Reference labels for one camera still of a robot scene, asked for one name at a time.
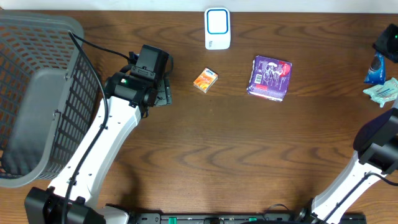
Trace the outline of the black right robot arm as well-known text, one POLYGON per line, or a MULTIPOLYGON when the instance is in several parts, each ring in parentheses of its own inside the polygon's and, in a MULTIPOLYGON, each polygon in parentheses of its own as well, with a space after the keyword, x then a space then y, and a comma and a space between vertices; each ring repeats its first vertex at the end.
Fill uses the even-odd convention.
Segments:
POLYGON ((293 218, 297 223, 366 223, 364 215, 346 211, 373 184, 387 180, 397 170, 397 79, 366 90, 373 101, 383 105, 393 101, 391 109, 366 123, 357 133, 354 153, 338 177, 293 218))

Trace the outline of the red purple snack bag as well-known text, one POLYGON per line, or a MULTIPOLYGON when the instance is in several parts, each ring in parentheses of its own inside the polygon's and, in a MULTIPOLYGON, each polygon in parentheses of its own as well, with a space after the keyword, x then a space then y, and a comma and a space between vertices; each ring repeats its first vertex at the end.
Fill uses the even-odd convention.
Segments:
POLYGON ((291 74, 290 62, 257 55, 253 60, 247 93, 281 102, 289 89, 291 74))

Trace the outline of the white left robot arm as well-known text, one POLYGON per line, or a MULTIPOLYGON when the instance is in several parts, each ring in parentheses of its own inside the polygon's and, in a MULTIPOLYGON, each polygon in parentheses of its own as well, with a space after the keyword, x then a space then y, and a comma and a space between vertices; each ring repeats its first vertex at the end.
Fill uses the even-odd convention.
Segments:
POLYGON ((129 223, 129 211, 101 209, 99 194, 117 153, 153 106, 172 102, 168 73, 117 72, 109 77, 95 119, 72 158, 47 189, 34 187, 24 205, 29 223, 129 223))

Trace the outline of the blue Oreo cookie pack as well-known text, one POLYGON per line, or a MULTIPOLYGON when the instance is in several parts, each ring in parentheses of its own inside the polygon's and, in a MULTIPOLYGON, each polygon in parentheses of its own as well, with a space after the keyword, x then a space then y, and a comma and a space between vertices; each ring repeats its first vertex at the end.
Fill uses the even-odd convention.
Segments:
POLYGON ((376 51, 364 79, 365 84, 383 85, 386 81, 384 56, 376 51))

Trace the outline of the light green snack packet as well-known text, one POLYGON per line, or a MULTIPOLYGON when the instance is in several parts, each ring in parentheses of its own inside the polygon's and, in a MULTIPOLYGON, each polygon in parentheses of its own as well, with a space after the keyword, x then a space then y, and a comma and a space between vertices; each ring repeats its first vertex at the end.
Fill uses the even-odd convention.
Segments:
POLYGON ((369 95, 372 101, 383 108, 387 102, 394 101, 397 98, 397 79, 391 78, 385 81, 383 85, 375 85, 363 90, 363 93, 369 95))

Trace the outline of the orange small box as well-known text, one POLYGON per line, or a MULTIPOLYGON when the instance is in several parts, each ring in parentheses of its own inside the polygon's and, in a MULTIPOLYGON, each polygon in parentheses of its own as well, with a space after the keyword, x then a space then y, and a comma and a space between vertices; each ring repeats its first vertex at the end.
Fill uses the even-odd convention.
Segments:
POLYGON ((209 68, 204 68, 201 74, 194 80, 193 86, 198 88, 204 93, 211 88, 211 86, 217 81, 218 74, 209 68))

